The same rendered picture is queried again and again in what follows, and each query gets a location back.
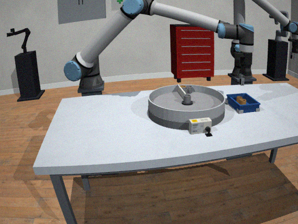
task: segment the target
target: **blue bin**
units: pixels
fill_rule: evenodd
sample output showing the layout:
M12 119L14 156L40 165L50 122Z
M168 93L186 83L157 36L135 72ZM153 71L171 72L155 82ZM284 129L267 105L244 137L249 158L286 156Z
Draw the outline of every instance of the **blue bin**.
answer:
M243 110L243 113L255 112L258 108L260 108L260 103L249 96L247 93L227 94L226 96L228 104L235 110ZM246 99L246 104L239 104L236 101L237 96L242 96L243 99Z

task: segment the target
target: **white table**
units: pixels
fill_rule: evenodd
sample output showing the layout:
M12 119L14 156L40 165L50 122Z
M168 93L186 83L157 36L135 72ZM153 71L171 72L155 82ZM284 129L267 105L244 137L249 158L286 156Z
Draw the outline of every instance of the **white table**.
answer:
M298 143L298 89L288 83L211 86L227 94L247 93L260 111L238 114L229 105L212 137L165 128L147 116L152 91L62 99L37 155L36 175L51 180L68 224L77 223L63 175L143 171L232 159Z

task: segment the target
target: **red tool cabinet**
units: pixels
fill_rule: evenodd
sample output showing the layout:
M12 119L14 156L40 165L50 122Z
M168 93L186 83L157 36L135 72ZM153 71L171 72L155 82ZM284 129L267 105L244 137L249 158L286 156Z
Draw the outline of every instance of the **red tool cabinet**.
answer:
M214 77L214 32L191 25L170 25L171 72L181 78Z

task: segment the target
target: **metal table leg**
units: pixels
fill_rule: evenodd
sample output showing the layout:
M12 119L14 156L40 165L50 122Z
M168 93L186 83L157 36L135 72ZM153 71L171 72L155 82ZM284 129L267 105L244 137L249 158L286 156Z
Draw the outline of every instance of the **metal table leg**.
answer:
M50 175L62 213L67 224L77 224L61 175Z
M82 181L83 181L83 185L84 185L84 190L89 191L90 190L90 184L89 184L88 176L82 175L81 177L82 177Z
M278 150L278 148L271 149L270 158L269 158L269 162L270 163L274 163L275 162L277 150Z

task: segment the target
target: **white control box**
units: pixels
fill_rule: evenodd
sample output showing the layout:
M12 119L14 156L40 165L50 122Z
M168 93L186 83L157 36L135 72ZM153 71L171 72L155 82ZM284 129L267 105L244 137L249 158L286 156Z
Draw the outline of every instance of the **white control box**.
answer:
M210 127L210 131L211 131L211 126L212 126L212 120L209 117L190 119L188 130L189 130L189 133L192 135L207 133L205 128Z

